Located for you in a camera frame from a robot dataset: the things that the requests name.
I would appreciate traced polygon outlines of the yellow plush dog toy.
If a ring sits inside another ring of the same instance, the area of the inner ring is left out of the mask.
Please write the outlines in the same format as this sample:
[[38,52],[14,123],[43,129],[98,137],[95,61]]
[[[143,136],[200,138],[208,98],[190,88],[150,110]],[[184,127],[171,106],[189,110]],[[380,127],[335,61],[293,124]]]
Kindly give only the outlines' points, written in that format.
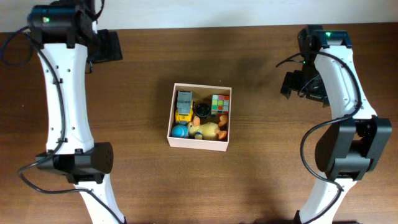
[[195,116],[191,122],[187,124],[188,134],[193,139],[220,141],[223,140],[228,132],[221,128],[228,122],[226,115],[220,116],[219,123],[207,122],[200,124],[200,118]]

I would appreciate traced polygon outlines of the yellow grey toy truck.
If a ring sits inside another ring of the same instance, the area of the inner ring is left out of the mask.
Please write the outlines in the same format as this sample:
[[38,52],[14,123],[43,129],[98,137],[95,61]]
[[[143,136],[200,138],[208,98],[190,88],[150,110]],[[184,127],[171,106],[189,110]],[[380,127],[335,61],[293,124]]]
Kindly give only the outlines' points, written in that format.
[[175,110],[175,122],[186,125],[193,119],[193,93],[191,91],[179,91]]

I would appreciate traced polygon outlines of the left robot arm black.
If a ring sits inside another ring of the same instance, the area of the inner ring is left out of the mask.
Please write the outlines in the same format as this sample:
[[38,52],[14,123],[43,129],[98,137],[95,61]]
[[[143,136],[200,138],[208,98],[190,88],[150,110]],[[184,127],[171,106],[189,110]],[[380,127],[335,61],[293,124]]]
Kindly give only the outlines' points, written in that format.
[[35,166],[64,176],[81,194],[93,223],[126,223],[113,194],[113,147],[95,142],[86,109],[86,63],[114,33],[97,30],[94,1],[54,1],[28,16],[45,77],[49,133]]

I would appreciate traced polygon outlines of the multicolour puzzle cube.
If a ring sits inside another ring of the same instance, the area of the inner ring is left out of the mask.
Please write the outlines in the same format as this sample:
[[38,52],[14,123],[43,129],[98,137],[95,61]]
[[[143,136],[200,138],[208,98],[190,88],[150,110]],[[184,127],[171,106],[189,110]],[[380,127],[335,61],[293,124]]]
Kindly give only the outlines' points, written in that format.
[[211,99],[211,115],[221,116],[229,115],[229,95],[212,95]]

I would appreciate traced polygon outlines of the small black round cap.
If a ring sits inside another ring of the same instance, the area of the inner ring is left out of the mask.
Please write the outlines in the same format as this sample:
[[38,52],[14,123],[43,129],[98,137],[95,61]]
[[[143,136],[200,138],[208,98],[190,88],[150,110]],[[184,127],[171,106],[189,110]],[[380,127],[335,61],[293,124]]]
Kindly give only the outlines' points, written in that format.
[[195,114],[199,118],[207,118],[211,114],[211,108],[206,103],[199,103],[195,105]]

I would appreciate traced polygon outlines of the blue ball toy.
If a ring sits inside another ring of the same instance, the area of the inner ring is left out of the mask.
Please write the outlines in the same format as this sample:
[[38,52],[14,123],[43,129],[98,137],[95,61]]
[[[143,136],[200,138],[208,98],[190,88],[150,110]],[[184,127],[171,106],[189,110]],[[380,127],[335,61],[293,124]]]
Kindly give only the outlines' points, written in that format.
[[189,138],[189,132],[187,126],[178,124],[171,130],[171,136],[174,138]]

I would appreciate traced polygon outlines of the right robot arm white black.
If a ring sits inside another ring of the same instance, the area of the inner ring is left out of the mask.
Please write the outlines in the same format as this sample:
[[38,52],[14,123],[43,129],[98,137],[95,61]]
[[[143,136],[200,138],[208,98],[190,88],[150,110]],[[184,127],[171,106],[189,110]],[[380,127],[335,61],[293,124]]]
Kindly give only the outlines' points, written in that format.
[[392,125],[364,94],[347,31],[308,25],[297,40],[302,69],[286,73],[280,92],[289,98],[296,91],[329,106],[331,120],[312,127],[301,140],[300,158],[317,180],[293,222],[332,223],[345,195],[375,169]]

